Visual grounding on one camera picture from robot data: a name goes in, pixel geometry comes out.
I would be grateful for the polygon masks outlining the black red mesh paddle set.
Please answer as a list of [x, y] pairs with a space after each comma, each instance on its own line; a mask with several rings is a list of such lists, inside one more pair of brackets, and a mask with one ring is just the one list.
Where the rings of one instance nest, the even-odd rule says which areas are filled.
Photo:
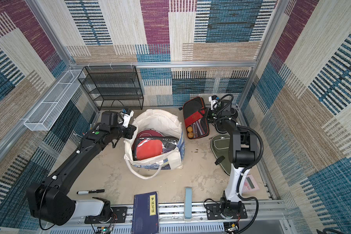
[[199, 139], [210, 133], [206, 107], [202, 97], [195, 97], [182, 106], [184, 125], [188, 139]]

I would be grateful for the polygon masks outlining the green paddle case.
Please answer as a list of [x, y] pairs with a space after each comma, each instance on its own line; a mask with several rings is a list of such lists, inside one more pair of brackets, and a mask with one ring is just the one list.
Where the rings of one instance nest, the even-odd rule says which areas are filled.
[[218, 134], [212, 137], [210, 146], [215, 156], [215, 165], [219, 165], [223, 171], [230, 175], [231, 163], [228, 159], [230, 135]]

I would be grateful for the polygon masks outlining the black paddle case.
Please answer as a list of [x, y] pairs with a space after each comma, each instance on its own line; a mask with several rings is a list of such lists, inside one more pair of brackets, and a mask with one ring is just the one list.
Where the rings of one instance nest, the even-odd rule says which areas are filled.
[[237, 119], [239, 116], [238, 110], [233, 107], [230, 108], [230, 114], [231, 114], [231, 118], [233, 119]]

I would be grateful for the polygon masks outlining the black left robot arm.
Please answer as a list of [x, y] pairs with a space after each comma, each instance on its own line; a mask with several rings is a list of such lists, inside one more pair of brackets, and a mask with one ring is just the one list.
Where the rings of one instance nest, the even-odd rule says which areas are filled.
[[90, 163], [109, 143], [121, 138], [132, 139], [134, 125], [116, 127], [97, 125], [82, 138], [69, 158], [41, 183], [32, 183], [26, 190], [30, 214], [39, 220], [61, 226], [72, 218], [77, 201], [67, 196], [70, 188]]

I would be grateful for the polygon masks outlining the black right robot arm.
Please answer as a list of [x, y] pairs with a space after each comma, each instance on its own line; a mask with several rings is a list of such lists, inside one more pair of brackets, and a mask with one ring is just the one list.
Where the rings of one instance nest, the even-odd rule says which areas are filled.
[[220, 130], [228, 133], [228, 154], [225, 157], [231, 166], [227, 188], [219, 202], [212, 201], [204, 204], [207, 218], [216, 219], [245, 219], [244, 202], [254, 200], [256, 210], [259, 202], [255, 197], [243, 197], [244, 182], [249, 171], [259, 163], [263, 156], [263, 141], [261, 136], [250, 127], [241, 125], [237, 117], [231, 113], [231, 102], [211, 96], [211, 109], [208, 119]]

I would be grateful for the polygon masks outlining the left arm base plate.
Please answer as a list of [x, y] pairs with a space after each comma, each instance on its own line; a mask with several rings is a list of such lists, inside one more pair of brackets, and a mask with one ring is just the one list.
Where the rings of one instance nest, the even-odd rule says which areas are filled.
[[102, 212], [97, 216], [87, 216], [84, 224], [113, 224], [126, 221], [128, 207], [111, 207], [108, 212]]

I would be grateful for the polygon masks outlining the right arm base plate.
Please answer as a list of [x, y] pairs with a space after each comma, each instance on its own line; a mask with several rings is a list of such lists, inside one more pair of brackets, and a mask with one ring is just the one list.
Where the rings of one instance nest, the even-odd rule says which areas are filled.
[[236, 209], [224, 208], [223, 211], [217, 203], [209, 203], [204, 205], [207, 212], [208, 220], [219, 219], [246, 219], [248, 218], [247, 210], [243, 203], [239, 203]]

